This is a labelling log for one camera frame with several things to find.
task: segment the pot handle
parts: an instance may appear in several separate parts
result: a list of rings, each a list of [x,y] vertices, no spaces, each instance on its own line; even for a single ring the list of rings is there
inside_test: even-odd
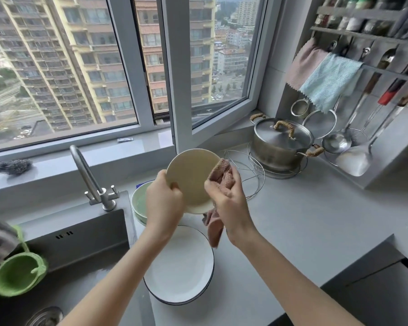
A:
[[[307,151],[306,153],[302,153],[302,152],[297,152],[299,154],[302,154],[303,156],[307,157],[307,158],[313,158],[315,156],[318,156],[322,153],[324,153],[325,149],[323,147],[321,147],[320,145],[317,144],[313,144],[313,147],[316,149],[314,151]]]
[[[256,113],[256,114],[253,114],[253,115],[251,115],[251,116],[249,117],[249,121],[251,121],[253,124],[255,124],[254,120],[255,120],[256,118],[260,118],[260,117],[266,118],[266,115],[265,115],[264,113]]]
[[[279,121],[277,121],[277,123],[273,126],[273,128],[274,128],[275,130],[278,130],[278,128],[280,127],[280,125],[283,125],[284,127],[286,127],[286,128],[289,130],[288,136],[289,136],[292,140],[296,141],[296,138],[293,137],[293,135],[294,135],[294,127],[293,127],[293,125],[289,124],[287,121],[279,120]]]

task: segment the beige plate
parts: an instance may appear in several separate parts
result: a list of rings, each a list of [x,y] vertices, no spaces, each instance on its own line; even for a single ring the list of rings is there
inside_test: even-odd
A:
[[[213,208],[204,182],[220,158],[211,151],[191,149],[177,155],[166,170],[168,184],[178,183],[183,192],[186,213],[203,214]]]

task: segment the green basket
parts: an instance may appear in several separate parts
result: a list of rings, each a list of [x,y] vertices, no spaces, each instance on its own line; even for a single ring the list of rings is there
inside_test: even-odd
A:
[[[14,226],[24,249],[0,264],[0,296],[17,296],[30,291],[47,274],[48,263],[38,254],[29,251],[22,230]]]

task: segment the blue dish towel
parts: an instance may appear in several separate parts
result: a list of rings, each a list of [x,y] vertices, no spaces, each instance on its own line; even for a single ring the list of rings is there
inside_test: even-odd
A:
[[[300,92],[317,110],[328,112],[360,69],[362,62],[328,54],[302,85]]]

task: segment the white plate with black rim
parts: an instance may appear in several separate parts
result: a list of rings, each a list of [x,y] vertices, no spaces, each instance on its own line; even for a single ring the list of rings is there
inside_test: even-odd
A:
[[[214,254],[206,236],[194,228],[180,225],[143,280],[156,299],[179,306],[204,293],[213,271]]]

